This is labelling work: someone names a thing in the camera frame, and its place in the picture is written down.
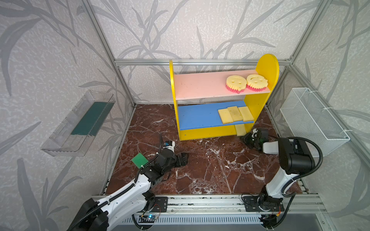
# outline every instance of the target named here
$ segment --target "wire mesh basket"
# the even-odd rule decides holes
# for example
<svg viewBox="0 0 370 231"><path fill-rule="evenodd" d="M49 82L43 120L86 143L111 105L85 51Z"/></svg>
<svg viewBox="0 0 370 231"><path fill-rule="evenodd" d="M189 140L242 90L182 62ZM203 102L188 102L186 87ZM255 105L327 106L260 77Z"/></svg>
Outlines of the wire mesh basket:
<svg viewBox="0 0 370 231"><path fill-rule="evenodd" d="M328 108L309 88L292 88L280 111L294 136L312 140L324 156L350 140ZM313 152L312 156L318 156L318 153Z"/></svg>

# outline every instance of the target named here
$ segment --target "red marble surface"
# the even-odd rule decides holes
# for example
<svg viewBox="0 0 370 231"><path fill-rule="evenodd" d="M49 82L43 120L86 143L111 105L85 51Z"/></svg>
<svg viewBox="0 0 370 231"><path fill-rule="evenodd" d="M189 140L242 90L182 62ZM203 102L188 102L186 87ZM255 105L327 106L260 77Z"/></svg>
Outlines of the red marble surface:
<svg viewBox="0 0 370 231"><path fill-rule="evenodd" d="M277 136L265 110L255 127ZM277 155L250 150L237 136L179 141L173 105L138 105L106 194L135 178L138 168L131 159L136 154L155 155L159 132L164 141L175 141L176 154L189 153L189 162L173 169L169 180L152 189L154 194L258 194L279 169ZM296 183L289 191L301 193Z"/></svg>

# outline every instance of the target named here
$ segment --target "red wire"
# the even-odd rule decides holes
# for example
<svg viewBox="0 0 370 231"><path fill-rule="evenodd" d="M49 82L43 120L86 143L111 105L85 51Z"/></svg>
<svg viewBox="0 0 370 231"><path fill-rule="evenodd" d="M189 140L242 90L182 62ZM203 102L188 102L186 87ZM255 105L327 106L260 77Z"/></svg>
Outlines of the red wire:
<svg viewBox="0 0 370 231"><path fill-rule="evenodd" d="M155 204L154 206L158 206L159 207L159 215L158 215L158 217L160 216L160 214L161 214L161 207L159 206L159 204Z"/></svg>

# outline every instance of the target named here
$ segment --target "wallpaper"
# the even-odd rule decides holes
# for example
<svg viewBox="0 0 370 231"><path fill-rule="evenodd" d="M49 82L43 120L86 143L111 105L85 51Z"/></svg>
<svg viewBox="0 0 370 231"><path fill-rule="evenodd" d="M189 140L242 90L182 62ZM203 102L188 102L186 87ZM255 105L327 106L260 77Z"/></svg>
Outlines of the wallpaper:
<svg viewBox="0 0 370 231"><path fill-rule="evenodd" d="M370 1L332 1L294 65L370 147L369 61ZM282 135L290 134L279 109L292 87L288 76L269 104ZM344 144L324 157L321 168L305 177L311 193L319 193L339 231L370 226L370 171Z"/></svg>
<svg viewBox="0 0 370 231"><path fill-rule="evenodd" d="M287 59L319 2L91 0L115 59L259 59L267 53ZM175 72L238 68L176 66ZM172 102L167 66L120 69L137 103Z"/></svg>
<svg viewBox="0 0 370 231"><path fill-rule="evenodd" d="M100 193L132 107L80 6L0 0L0 230L66 230ZM116 103L84 157L40 148L90 89Z"/></svg>

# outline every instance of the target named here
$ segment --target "sponge block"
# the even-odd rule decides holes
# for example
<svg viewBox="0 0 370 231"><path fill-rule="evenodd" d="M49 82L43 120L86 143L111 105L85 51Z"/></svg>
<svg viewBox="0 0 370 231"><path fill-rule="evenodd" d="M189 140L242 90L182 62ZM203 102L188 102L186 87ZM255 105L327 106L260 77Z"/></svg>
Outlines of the sponge block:
<svg viewBox="0 0 370 231"><path fill-rule="evenodd" d="M249 108L246 106L246 107L239 107L238 108L240 113L242 114L242 117L243 117L243 121L254 121L254 118L252 116L252 113L250 112Z"/></svg>
<svg viewBox="0 0 370 231"><path fill-rule="evenodd" d="M134 158L131 159L131 161L140 168L142 165L145 165L148 163L148 160L143 156L141 153L137 154Z"/></svg>
<svg viewBox="0 0 370 231"><path fill-rule="evenodd" d="M218 114L220 115L220 118L223 124L234 122L227 108L219 109Z"/></svg>
<svg viewBox="0 0 370 231"><path fill-rule="evenodd" d="M228 107L228 110L234 122L243 120L242 114L240 114L237 106Z"/></svg>
<svg viewBox="0 0 370 231"><path fill-rule="evenodd" d="M236 135L237 136L244 136L247 134L247 131L245 130L244 124L236 124L235 125Z"/></svg>

